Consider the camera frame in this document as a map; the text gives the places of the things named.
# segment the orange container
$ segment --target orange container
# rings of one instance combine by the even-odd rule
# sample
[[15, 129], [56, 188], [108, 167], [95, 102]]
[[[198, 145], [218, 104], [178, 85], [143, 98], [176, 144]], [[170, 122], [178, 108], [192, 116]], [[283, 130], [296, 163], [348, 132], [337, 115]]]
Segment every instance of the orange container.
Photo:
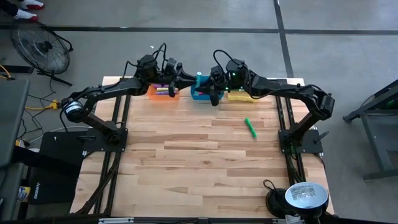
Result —
[[149, 99], [151, 100], [178, 100], [180, 98], [180, 93], [176, 92], [175, 97], [170, 97], [169, 94], [167, 95], [156, 95], [156, 88], [151, 85], [148, 88], [148, 92], [147, 92], [147, 96], [149, 97]]

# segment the blue container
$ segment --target blue container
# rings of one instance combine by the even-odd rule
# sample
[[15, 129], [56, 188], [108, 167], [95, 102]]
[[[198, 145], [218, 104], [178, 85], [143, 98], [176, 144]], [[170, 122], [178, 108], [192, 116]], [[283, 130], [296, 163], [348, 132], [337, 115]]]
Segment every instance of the blue container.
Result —
[[[209, 78], [209, 76], [202, 76], [200, 78], [200, 83], [204, 83], [207, 79]], [[207, 94], [202, 94], [202, 95], [197, 95], [195, 96], [195, 85], [191, 86], [191, 96], [194, 100], [210, 100], [210, 96]], [[219, 98], [222, 99], [224, 96], [224, 91], [222, 91], [219, 95]]]

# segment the green marker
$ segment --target green marker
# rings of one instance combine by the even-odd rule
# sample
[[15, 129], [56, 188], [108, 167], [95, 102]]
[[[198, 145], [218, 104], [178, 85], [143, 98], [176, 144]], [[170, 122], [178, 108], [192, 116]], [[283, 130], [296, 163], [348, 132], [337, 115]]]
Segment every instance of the green marker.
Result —
[[247, 126], [248, 126], [248, 128], [249, 128], [251, 134], [253, 135], [253, 138], [257, 138], [257, 133], [256, 133], [256, 131], [254, 130], [253, 125], [251, 125], [249, 118], [245, 118], [245, 119], [244, 119], [244, 122], [247, 124]]

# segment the electric fan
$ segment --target electric fan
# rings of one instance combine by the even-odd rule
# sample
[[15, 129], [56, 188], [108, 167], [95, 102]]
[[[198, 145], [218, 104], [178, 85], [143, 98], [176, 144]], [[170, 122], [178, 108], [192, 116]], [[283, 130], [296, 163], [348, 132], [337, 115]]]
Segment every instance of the electric fan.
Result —
[[73, 48], [69, 41], [43, 23], [15, 20], [11, 25], [11, 42], [18, 54], [38, 70], [39, 75], [72, 86], [71, 83], [55, 77], [65, 72], [70, 64], [69, 52]]

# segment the yellow container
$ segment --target yellow container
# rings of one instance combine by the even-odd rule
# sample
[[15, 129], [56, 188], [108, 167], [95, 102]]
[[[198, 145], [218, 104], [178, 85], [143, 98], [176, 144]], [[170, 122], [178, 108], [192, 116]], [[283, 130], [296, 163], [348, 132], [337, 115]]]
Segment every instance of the yellow container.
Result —
[[250, 97], [249, 93], [246, 93], [245, 91], [239, 91], [239, 90], [233, 90], [227, 95], [227, 99], [229, 101], [243, 101], [243, 102], [257, 102], [258, 100], [255, 100]]

